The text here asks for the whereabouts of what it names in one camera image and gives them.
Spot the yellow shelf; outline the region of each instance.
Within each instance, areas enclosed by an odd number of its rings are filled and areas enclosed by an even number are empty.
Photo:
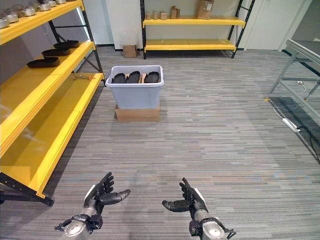
[[[93,48],[93,42],[83,42],[70,55],[59,57],[58,66],[25,66],[0,86],[0,157]]]
[[[26,16],[20,18],[18,22],[10,24],[9,27],[0,29],[0,45],[32,30],[36,27],[55,19],[65,13],[68,13],[77,7],[84,10],[82,0],[69,1],[65,4],[58,4],[49,11],[37,12],[34,16]]]
[[[68,77],[1,158],[0,171],[42,192],[94,95],[102,73],[92,80]]]
[[[150,50],[236,50],[227,39],[147,39],[144,52]]]
[[[239,25],[244,27],[245,21],[235,16],[212,16],[211,19],[197,19],[192,16],[180,16],[177,19],[150,19],[143,21],[143,27],[146,25]]]

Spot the gray storage bin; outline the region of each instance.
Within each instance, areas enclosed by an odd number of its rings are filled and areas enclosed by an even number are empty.
[[[115,75],[130,74],[139,71],[141,74],[158,72],[160,82],[157,83],[111,83]],[[160,89],[164,85],[163,68],[159,65],[114,66],[105,85],[111,89],[119,109],[157,109],[159,107]]]

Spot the metal table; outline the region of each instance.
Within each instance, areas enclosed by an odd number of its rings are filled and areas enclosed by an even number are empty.
[[[298,41],[298,40],[294,41],[292,39],[289,39],[288,41],[286,41],[286,44],[288,47],[292,48],[291,58],[287,62],[287,64],[284,66],[279,77],[277,78],[277,80],[275,81],[275,83],[271,87],[268,95],[264,99],[266,101],[269,101],[270,100],[269,96],[271,95],[271,93],[275,90],[275,88],[278,84],[281,84],[320,120],[320,114],[315,109],[313,109],[313,107],[310,106],[310,104],[308,104],[306,102],[308,100],[308,97],[311,96],[315,92],[315,90],[320,86],[320,78],[284,77],[289,66],[291,64],[293,64],[294,62],[300,62],[300,63],[312,62],[320,67],[320,42],[318,42],[318,41]],[[312,82],[315,82],[315,86],[310,90],[307,97],[302,98],[291,87],[289,87],[286,84],[286,81],[295,81],[295,82],[297,82],[297,81],[312,81]]]

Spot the shoe insole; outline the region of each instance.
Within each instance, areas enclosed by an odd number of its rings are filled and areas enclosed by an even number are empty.
[[[79,41],[77,40],[67,40],[63,42],[58,42],[53,45],[56,49],[76,49],[80,46]]]
[[[140,80],[140,72],[134,71],[130,73],[129,77],[126,79],[126,84],[138,84]]]
[[[126,75],[124,73],[118,73],[112,78],[112,84],[125,84],[126,83]]]
[[[27,63],[27,66],[31,69],[36,68],[51,68],[56,67],[60,63],[57,57],[45,57],[44,59],[37,59]]]
[[[144,79],[145,84],[155,84],[159,81],[159,73],[156,71],[150,72]]]
[[[49,49],[42,52],[43,56],[66,56],[70,54],[70,48]]]

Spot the robotic arm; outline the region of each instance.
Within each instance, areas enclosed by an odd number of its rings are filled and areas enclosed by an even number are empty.
[[[200,240],[225,240],[232,238],[236,232],[227,229],[217,217],[210,217],[204,197],[196,188],[192,188],[187,179],[180,182],[184,200],[162,201],[162,205],[172,212],[190,211],[192,221],[189,223],[191,236],[199,236]]]
[[[104,206],[123,201],[131,192],[129,189],[112,192],[113,179],[109,172],[99,183],[94,184],[85,196],[82,212],[55,227],[63,232],[59,240],[88,240],[94,230],[102,227],[101,213]]]

